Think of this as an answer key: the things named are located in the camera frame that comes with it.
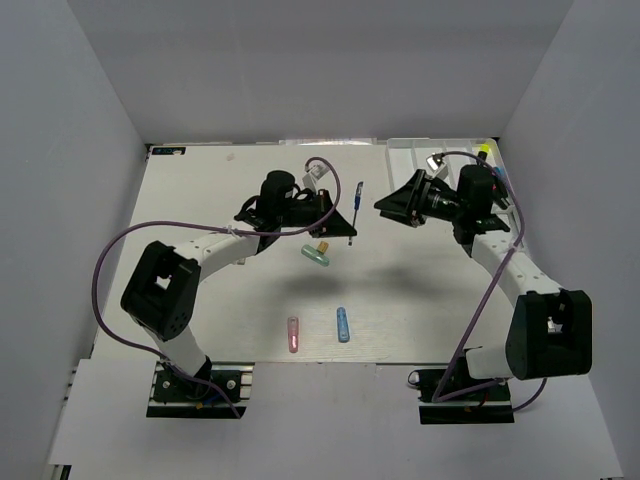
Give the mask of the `green stapler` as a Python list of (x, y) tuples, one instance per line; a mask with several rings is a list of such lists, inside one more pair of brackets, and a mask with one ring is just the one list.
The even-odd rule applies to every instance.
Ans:
[(323, 267), (327, 267), (330, 264), (330, 259), (326, 255), (327, 251), (324, 254), (320, 253), (317, 250), (318, 245), (317, 246), (311, 246), (311, 245), (305, 244), (301, 248), (301, 254), (303, 256), (305, 256), (306, 258), (314, 261), (315, 263), (317, 263), (317, 264), (319, 264), (319, 265), (321, 265)]

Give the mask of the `blue pen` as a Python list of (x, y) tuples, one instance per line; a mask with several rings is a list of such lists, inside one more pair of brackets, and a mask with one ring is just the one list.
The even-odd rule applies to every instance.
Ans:
[[(354, 202), (353, 202), (354, 203), (354, 208), (353, 208), (353, 215), (352, 215), (352, 222), (351, 222), (351, 226), (352, 226), (352, 228), (354, 230), (356, 228), (358, 212), (359, 212), (359, 209), (360, 209), (363, 187), (364, 187), (364, 181), (359, 181), (357, 183), (357, 186), (356, 186), (356, 189), (355, 189), (355, 193), (354, 193)], [(348, 237), (347, 245), (349, 247), (351, 247), (353, 245), (353, 240), (354, 240), (354, 236), (349, 236)]]

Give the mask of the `yellow highlighter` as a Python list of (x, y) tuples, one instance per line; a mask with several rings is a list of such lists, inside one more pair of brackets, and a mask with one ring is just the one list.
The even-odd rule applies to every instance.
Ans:
[(490, 146), (488, 144), (482, 144), (479, 147), (478, 156), (482, 159), (486, 159), (490, 153)]

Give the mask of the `pink stapler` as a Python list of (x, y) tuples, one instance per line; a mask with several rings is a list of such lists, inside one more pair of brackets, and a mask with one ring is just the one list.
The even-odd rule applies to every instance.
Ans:
[(299, 318), (292, 316), (287, 319), (287, 335), (288, 335), (288, 350), (290, 353), (295, 354), (299, 349)]

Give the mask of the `blue stapler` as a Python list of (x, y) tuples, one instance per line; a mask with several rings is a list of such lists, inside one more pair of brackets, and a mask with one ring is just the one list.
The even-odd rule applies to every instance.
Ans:
[(348, 324), (348, 316), (344, 307), (338, 307), (336, 310), (337, 335), (340, 343), (347, 343), (350, 340), (350, 330)]

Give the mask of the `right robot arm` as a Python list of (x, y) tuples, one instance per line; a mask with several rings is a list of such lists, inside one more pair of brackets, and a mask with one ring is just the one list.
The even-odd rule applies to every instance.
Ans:
[(461, 351), (466, 364), (453, 371), (451, 384), (466, 399), (484, 391), (488, 380), (585, 375), (592, 367), (590, 297), (562, 287), (521, 250), (522, 234), (493, 211), (497, 180), (492, 168), (470, 164), (451, 188), (419, 169), (374, 205), (381, 217), (410, 227), (429, 218), (450, 222), (456, 242), (513, 308), (505, 340)]

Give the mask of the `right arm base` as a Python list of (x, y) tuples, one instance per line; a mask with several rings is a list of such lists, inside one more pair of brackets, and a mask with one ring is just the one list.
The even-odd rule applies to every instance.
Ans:
[(427, 368), (408, 374), (407, 384), (418, 392), (421, 425), (491, 425), (512, 424), (511, 395), (506, 384), (483, 387), (451, 399), (434, 402), (445, 369)]

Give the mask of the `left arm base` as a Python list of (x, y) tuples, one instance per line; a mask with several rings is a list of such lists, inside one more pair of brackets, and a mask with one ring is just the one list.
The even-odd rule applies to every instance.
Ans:
[(207, 384), (189, 381), (157, 362), (146, 417), (160, 419), (240, 419), (248, 406), (253, 364), (214, 363)]

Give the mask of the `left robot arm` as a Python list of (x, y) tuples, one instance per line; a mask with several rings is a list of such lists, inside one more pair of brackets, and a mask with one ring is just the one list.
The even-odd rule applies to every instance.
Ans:
[(179, 372), (177, 387), (188, 398), (202, 398), (211, 387), (211, 361), (189, 327), (203, 280), (264, 252), (288, 228), (301, 229), (313, 238), (357, 234), (336, 211), (329, 191), (316, 187), (328, 172), (328, 167), (316, 163), (297, 185), (292, 174), (271, 171), (260, 192), (221, 231), (178, 246), (154, 241), (145, 248), (124, 290), (121, 307)]

